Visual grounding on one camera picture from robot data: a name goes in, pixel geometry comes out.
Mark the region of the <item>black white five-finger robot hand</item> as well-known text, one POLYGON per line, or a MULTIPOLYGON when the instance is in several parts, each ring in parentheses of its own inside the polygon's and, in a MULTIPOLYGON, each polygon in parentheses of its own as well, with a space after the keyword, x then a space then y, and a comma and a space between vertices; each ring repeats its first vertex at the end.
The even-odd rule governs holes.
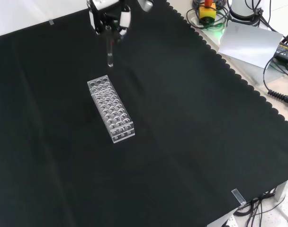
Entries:
POLYGON ((131 9, 125 0, 88 0, 87 6, 96 34, 123 39, 131 23, 131 9))

